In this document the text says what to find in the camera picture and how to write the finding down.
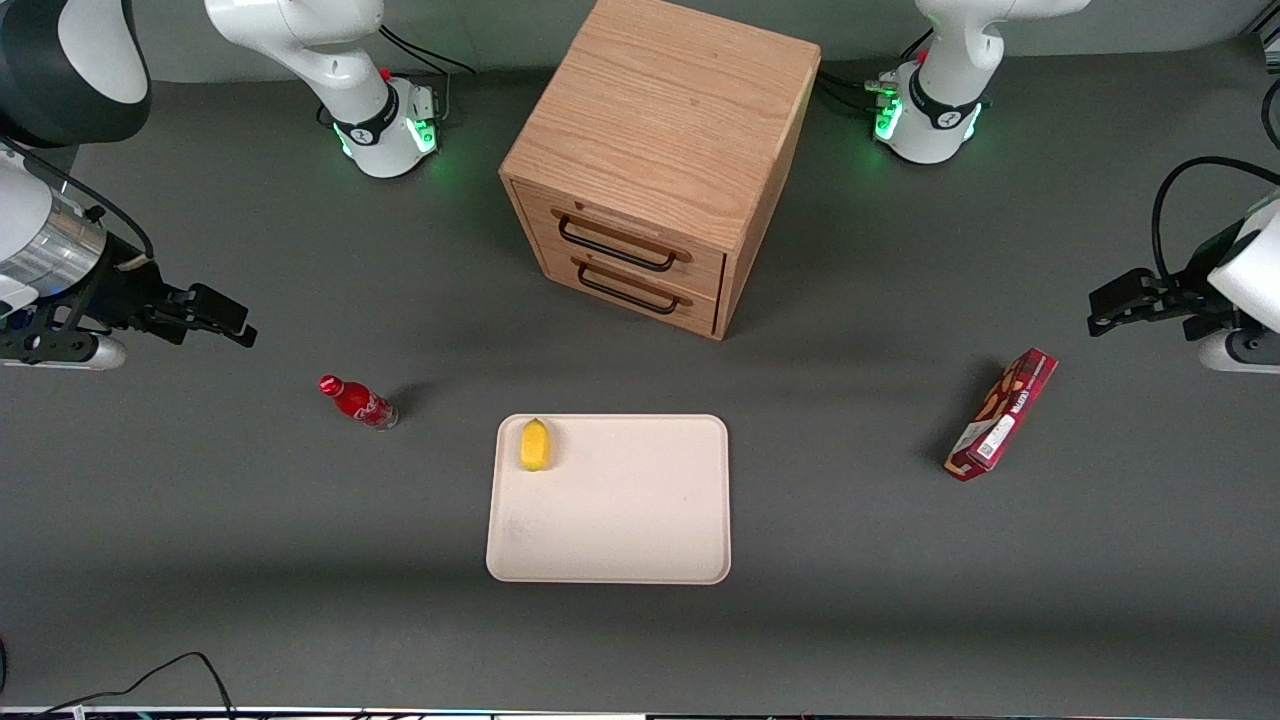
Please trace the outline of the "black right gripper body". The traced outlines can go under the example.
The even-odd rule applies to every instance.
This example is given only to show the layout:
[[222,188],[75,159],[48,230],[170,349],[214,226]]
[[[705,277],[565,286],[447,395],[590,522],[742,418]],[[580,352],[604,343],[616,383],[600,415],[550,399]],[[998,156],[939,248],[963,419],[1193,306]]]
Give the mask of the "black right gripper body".
[[133,331],[179,345],[195,328],[179,296],[155,263],[120,270],[104,260],[61,296],[61,328],[102,337]]

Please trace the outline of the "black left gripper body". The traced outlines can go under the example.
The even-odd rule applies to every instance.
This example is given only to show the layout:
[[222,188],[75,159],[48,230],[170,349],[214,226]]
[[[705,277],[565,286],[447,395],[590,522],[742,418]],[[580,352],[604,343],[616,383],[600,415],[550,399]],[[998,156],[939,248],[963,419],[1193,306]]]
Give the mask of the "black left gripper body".
[[1247,327],[1243,311],[1212,287],[1208,279],[1210,273],[1235,245],[1242,227],[1240,222],[1228,225],[1202,242],[1183,270],[1170,273],[1158,223],[1152,224],[1152,251],[1157,279],[1162,287],[1152,322],[1181,318],[1183,333],[1189,342],[1204,340],[1216,331],[1239,331]]

